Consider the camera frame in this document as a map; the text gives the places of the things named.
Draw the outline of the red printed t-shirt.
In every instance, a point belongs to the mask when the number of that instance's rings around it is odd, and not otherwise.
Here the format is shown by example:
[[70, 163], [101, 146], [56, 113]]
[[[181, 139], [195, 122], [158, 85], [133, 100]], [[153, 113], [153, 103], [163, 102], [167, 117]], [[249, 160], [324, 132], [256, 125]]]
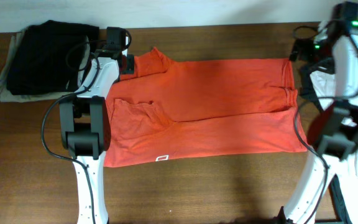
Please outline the red printed t-shirt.
[[104, 165], [304, 152], [297, 95], [285, 58], [176, 62], [153, 49], [109, 91]]

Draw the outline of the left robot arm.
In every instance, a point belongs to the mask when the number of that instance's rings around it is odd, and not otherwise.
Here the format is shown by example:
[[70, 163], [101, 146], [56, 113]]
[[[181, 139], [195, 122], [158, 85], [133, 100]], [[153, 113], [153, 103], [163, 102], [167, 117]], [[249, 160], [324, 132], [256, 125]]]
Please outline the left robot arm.
[[103, 179], [111, 141], [106, 98], [120, 74], [134, 73], [134, 56], [127, 54], [130, 33], [108, 27], [106, 34], [106, 42], [88, 58], [79, 89], [59, 103], [62, 144], [76, 172], [78, 223], [109, 223]]

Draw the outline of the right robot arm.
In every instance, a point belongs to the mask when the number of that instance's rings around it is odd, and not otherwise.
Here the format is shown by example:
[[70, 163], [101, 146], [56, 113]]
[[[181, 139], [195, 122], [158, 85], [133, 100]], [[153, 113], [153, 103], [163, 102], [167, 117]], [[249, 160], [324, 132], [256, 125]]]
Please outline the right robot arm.
[[312, 63], [334, 75], [331, 104], [301, 139], [308, 151], [301, 179], [274, 223], [314, 223], [333, 179], [339, 182], [347, 214], [358, 223], [358, 3], [334, 6], [311, 37], [297, 37], [289, 59]]

